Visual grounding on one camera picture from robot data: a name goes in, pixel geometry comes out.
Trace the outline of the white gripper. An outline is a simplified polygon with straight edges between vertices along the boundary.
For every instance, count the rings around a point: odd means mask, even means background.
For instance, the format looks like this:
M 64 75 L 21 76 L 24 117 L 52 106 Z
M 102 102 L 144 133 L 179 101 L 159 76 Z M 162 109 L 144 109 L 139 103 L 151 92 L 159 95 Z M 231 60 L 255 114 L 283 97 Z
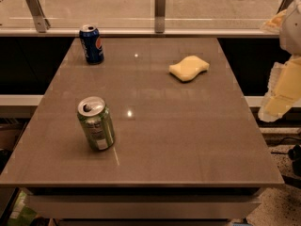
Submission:
M 291 55 L 301 55 L 301 0 L 277 13 L 261 26 L 262 31 L 279 32 L 280 47 Z M 284 64 L 276 62 L 270 72 L 259 119 L 281 119 L 301 99 L 301 57 L 291 56 Z

